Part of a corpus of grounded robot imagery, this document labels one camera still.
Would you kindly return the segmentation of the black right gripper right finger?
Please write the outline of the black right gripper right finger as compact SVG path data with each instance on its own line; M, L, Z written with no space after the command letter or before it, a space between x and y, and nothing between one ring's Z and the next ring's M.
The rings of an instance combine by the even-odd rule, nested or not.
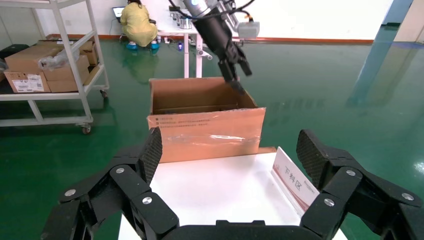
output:
M423 239L424 207L416 194L367 171L348 151L325 145L311 130L299 132L296 153L319 191L300 226L318 239L332 239L347 214L382 240Z

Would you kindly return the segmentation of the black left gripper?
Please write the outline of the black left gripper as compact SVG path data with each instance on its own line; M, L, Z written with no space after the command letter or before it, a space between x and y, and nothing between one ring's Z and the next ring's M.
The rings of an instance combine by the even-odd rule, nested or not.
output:
M240 84L234 65L239 64L246 76L253 73L244 52L232 42L232 31L218 8L212 9L193 23L208 48L217 56L225 83L240 95L244 95L246 91Z

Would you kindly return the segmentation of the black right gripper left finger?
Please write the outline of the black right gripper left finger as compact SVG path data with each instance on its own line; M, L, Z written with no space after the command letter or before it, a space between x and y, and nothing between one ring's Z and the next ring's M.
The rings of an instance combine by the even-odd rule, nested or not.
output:
M143 240L162 240L179 218L151 182L163 154L158 127L146 140L121 149L109 164L66 188L41 232L43 240L92 240L110 216L121 213Z

